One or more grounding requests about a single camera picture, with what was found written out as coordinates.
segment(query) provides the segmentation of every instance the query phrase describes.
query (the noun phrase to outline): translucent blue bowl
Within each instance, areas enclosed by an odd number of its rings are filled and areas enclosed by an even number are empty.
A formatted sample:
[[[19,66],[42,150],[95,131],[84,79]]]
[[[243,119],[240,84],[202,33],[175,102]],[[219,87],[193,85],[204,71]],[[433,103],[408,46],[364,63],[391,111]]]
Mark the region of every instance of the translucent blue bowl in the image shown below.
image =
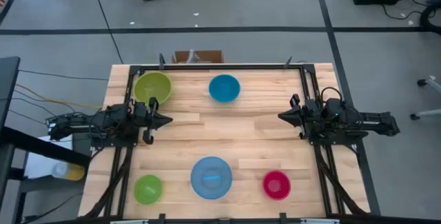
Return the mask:
[[[232,170],[227,162],[215,156],[201,159],[192,170],[193,190],[204,199],[214,200],[224,196],[232,181]]]
[[[209,94],[221,103],[230,103],[240,92],[239,81],[232,75],[222,74],[214,77],[209,83]]]

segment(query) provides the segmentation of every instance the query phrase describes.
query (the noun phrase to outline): wooden tabletop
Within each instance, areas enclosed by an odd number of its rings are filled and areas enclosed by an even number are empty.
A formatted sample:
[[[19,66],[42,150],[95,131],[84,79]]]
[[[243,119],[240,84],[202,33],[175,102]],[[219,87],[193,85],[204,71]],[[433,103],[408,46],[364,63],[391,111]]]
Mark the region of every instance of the wooden tabletop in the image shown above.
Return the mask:
[[[332,64],[315,66],[320,89],[338,87]],[[105,105],[124,102],[129,67],[112,67]],[[125,218],[158,218],[160,213],[167,218],[278,218],[281,212],[289,218],[325,216],[314,149],[299,139],[299,128],[277,117],[290,109],[292,94],[304,99],[298,70],[164,73],[172,80],[173,91],[159,113],[174,120],[153,133],[153,145],[140,139],[134,149]],[[241,92],[233,103],[217,103],[208,93],[210,80],[223,73],[240,82]],[[331,96],[338,97],[333,91],[325,92],[325,99]],[[369,211],[356,155],[339,145],[333,146],[333,151],[341,184],[361,208]],[[92,208],[107,187],[113,156],[114,148],[105,148],[91,162],[80,216]],[[206,156],[222,158],[233,172],[231,189],[214,201],[199,197],[189,181],[194,164]],[[291,180],[291,193],[282,201],[273,201],[263,192],[262,179],[270,170],[282,170]],[[133,195],[136,180],[146,174],[156,175],[163,182],[163,194],[152,205],[137,203]],[[328,187],[334,203],[329,183]],[[113,213],[118,199],[119,188]]]

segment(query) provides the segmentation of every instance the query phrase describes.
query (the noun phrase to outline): plastic bowl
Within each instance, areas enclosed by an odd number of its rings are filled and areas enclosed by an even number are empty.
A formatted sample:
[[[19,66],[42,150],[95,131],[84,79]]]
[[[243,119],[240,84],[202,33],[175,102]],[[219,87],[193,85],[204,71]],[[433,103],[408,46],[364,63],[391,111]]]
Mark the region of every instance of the plastic bowl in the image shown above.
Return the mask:
[[[148,72],[136,81],[133,93],[137,101],[146,105],[150,97],[156,97],[158,103],[162,104],[172,93],[172,82],[162,72]]]
[[[135,183],[134,196],[136,201],[147,205],[156,202],[163,192],[161,180],[154,175],[142,176]]]
[[[285,173],[271,171],[263,177],[263,190],[271,199],[283,200],[291,192],[291,183]]]
[[[239,81],[232,75],[222,74],[214,77],[209,83],[209,94],[221,103],[230,103],[240,92]]]
[[[224,196],[232,181],[232,170],[227,162],[215,156],[201,159],[192,170],[193,190],[204,199],[214,200]]]

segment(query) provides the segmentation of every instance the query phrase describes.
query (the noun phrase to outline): gray floor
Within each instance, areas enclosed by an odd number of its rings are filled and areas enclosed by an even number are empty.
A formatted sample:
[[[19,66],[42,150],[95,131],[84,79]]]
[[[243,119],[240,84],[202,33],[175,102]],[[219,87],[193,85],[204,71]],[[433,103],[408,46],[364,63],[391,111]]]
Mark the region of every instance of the gray floor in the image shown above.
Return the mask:
[[[101,0],[111,28],[186,28],[230,26],[324,27],[318,0]],[[326,0],[336,27],[408,27],[418,25],[418,14],[406,21],[388,19],[380,6],[355,6],[351,0]],[[390,6],[400,16],[422,8],[409,1]],[[435,20],[441,22],[441,14]],[[74,30],[106,28],[97,0],[15,0],[0,30]],[[325,32],[217,32],[180,34],[116,34],[126,63],[156,63],[162,52],[170,61],[175,50],[222,50],[225,62],[293,61],[333,63]],[[382,214],[441,219],[441,143],[439,118],[417,122],[408,115],[441,108],[441,96],[418,88],[416,80],[441,78],[441,37],[431,33],[337,33],[343,66],[355,106],[362,111],[391,111],[401,134],[389,138],[370,134],[365,139],[374,186]],[[80,77],[107,77],[119,63],[108,34],[2,35],[0,57],[20,56],[21,69]],[[52,98],[100,105],[106,83],[77,81],[20,73],[18,83]],[[62,105],[44,104],[56,114]],[[43,110],[13,101],[12,110],[40,121]],[[91,110],[78,108],[78,111]],[[7,126],[32,136],[46,128],[13,113]],[[9,184],[6,207],[13,205],[14,183]],[[81,184],[64,190],[29,195],[25,214],[42,213],[80,192]],[[76,216],[80,198],[42,219],[55,221]],[[0,219],[10,219],[3,208]]]

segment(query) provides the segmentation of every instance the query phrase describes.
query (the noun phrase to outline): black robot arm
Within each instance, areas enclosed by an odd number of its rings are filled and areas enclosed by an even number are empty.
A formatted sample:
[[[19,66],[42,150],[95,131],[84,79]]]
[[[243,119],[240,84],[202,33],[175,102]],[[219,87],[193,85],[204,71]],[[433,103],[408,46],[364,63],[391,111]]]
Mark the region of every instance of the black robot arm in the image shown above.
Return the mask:
[[[148,108],[136,102],[133,109],[130,102],[108,106],[94,115],[75,112],[46,119],[51,140],[60,140],[74,133],[88,133],[92,146],[134,146],[138,140],[139,128],[147,128],[143,140],[153,144],[152,130],[157,130],[173,121],[158,113],[158,101],[152,97]]]
[[[302,107],[299,103],[299,96],[293,95],[291,110],[278,117],[301,127],[300,137],[312,145],[351,145],[368,135],[367,131],[387,136],[400,132],[390,112],[359,112],[341,99],[328,99],[324,105],[314,99],[306,100]]]

